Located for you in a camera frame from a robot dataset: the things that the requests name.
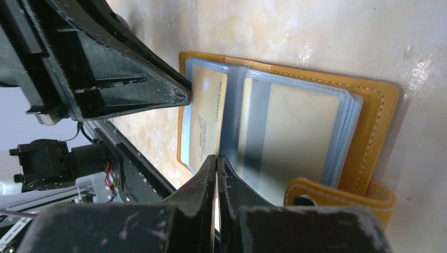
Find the yellow leather card holder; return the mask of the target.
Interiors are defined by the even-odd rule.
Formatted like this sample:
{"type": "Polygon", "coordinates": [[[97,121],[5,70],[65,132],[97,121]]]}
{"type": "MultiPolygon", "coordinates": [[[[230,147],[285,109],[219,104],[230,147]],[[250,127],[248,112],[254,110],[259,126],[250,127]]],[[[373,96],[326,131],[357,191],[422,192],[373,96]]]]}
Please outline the yellow leather card holder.
{"type": "Polygon", "coordinates": [[[320,206],[364,207],[373,213],[383,228],[387,227],[396,197],[388,187],[373,180],[372,174],[398,100],[399,92],[394,85],[193,51],[179,53],[179,70],[182,75],[186,75],[186,60],[193,57],[342,87],[360,95],[364,102],[337,188],[296,178],[289,182],[283,203],[291,206],[298,196],[308,195],[320,206]]]}

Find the gold VIP card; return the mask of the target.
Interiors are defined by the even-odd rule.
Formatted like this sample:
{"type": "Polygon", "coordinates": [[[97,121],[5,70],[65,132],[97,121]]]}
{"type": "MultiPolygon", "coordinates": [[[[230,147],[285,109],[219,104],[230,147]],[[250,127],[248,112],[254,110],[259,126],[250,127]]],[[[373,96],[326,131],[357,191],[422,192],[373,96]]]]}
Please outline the gold VIP card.
{"type": "Polygon", "coordinates": [[[228,75],[205,66],[192,69],[188,165],[198,171],[209,155],[219,153],[228,75]]]}
{"type": "Polygon", "coordinates": [[[334,95],[245,79],[237,172],[281,206],[292,179],[321,179],[338,108],[334,95]]]}

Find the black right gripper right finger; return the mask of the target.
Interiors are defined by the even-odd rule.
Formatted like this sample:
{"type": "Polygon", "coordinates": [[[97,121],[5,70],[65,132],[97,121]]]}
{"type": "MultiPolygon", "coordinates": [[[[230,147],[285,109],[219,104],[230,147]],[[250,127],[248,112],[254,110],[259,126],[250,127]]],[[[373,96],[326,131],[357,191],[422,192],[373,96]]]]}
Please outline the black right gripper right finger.
{"type": "Polygon", "coordinates": [[[238,176],[229,158],[216,158],[221,252],[252,252],[254,242],[241,208],[271,206],[238,176]]]}

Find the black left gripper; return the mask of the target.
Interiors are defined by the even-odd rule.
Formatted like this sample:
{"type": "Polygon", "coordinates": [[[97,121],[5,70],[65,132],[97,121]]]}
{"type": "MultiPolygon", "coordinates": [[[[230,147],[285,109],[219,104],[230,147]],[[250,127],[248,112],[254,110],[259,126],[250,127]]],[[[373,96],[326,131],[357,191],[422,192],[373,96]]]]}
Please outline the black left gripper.
{"type": "Polygon", "coordinates": [[[43,125],[188,105],[191,83],[107,1],[1,1],[1,87],[43,125]]]}

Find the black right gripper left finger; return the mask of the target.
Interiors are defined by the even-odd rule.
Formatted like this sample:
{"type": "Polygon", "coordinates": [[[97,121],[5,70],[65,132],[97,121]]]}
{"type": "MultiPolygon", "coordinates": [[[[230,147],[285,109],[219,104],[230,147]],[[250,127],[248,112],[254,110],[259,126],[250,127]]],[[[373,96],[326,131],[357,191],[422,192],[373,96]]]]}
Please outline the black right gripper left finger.
{"type": "Polygon", "coordinates": [[[167,252],[214,251],[216,159],[207,156],[199,171],[163,200],[175,206],[167,252]]]}

